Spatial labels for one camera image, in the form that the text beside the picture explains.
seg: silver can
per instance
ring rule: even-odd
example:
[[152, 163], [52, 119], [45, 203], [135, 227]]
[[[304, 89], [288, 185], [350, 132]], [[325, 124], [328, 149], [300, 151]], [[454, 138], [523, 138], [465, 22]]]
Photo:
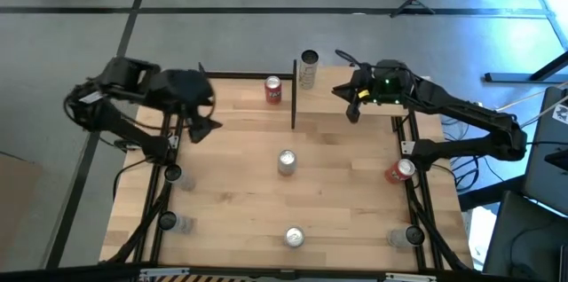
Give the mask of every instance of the silver can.
[[163, 231], [187, 234], [193, 228], [193, 220], [171, 211], [166, 211], [160, 215], [158, 226]]
[[300, 227], [291, 227], [286, 230], [284, 243], [289, 247], [300, 247], [304, 243], [304, 231]]
[[424, 231], [417, 225], [389, 232], [387, 240], [392, 247], [418, 247], [424, 242]]
[[169, 165], [163, 174], [166, 177], [166, 181], [182, 190], [191, 191], [195, 188], [195, 180], [185, 174], [178, 165]]
[[300, 69], [298, 70], [298, 82], [303, 89], [311, 89], [316, 81], [318, 61], [320, 56], [315, 51], [304, 51], [301, 56]]
[[290, 176], [296, 171], [296, 154], [291, 150], [283, 150], [278, 155], [278, 171], [283, 176]]

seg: yellow and black striped tape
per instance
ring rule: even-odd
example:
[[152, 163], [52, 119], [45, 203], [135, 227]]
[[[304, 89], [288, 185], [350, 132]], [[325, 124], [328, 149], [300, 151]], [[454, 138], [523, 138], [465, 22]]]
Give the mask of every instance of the yellow and black striped tape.
[[159, 277], [155, 282], [255, 282], [240, 278], [209, 277], [199, 275]]

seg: gray floor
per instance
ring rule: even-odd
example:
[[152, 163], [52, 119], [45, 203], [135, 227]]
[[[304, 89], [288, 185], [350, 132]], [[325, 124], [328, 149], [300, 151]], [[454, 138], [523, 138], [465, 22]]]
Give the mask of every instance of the gray floor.
[[[0, 0], [1, 6], [130, 7], [133, 0]], [[568, 33], [563, 0], [547, 0]], [[143, 0], [145, 7], [397, 7], [402, 0]], [[531, 8], [538, 0], [423, 0], [439, 8]], [[45, 175], [3, 270], [41, 267], [86, 134], [65, 117], [64, 95], [98, 74], [116, 54], [127, 15], [0, 14], [0, 150], [36, 162]], [[487, 85], [488, 71], [531, 73], [563, 52], [545, 18], [369, 15], [139, 15], [127, 56], [165, 68], [289, 72], [305, 49], [322, 65], [341, 65], [334, 49], [360, 60], [400, 59], [460, 98], [495, 108], [542, 90], [534, 85]], [[541, 98], [511, 108], [521, 122]], [[527, 129], [533, 133], [533, 126]], [[468, 137], [484, 132], [471, 128]], [[112, 207], [111, 187], [123, 154], [99, 149], [69, 237], [63, 265], [95, 263]], [[503, 177], [525, 161], [490, 160]], [[499, 181], [484, 165], [476, 187]]]

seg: red soda can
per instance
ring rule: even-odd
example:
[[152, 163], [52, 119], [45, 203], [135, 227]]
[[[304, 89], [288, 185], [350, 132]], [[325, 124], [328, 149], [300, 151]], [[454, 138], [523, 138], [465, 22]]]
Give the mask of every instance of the red soda can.
[[416, 166], [409, 159], [401, 159], [384, 171], [384, 177], [388, 182], [397, 184], [411, 178], [414, 172]]
[[279, 104], [282, 101], [282, 82], [277, 76], [270, 76], [264, 81], [264, 93], [266, 102], [269, 104]]

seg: soda can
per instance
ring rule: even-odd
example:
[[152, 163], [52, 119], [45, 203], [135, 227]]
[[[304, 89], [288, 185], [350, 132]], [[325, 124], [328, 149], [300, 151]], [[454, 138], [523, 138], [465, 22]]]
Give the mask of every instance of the soda can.
[[163, 231], [187, 234], [193, 228], [193, 220], [171, 211], [166, 211], [160, 215], [158, 226]]
[[186, 175], [184, 171], [176, 164], [169, 165], [163, 172], [166, 177], [166, 181], [179, 187], [185, 191], [191, 191], [195, 188], [195, 180], [189, 175]]
[[296, 171], [297, 159], [296, 154], [291, 150], [283, 150], [278, 155], [278, 171], [283, 176], [290, 176]]
[[270, 76], [264, 81], [264, 94], [269, 104], [279, 104], [282, 101], [282, 82], [277, 76]]
[[300, 227], [291, 227], [286, 230], [284, 243], [289, 247], [300, 247], [304, 243], [304, 231]]
[[414, 172], [416, 172], [414, 164], [409, 159], [401, 159], [384, 171], [384, 177], [388, 182], [397, 184], [411, 178]]
[[318, 71], [318, 61], [320, 56], [315, 51], [304, 51], [301, 56], [300, 69], [298, 70], [298, 81], [303, 89], [311, 89], [316, 81]]
[[416, 225], [389, 232], [387, 241], [392, 247], [418, 247], [425, 239], [424, 231]]

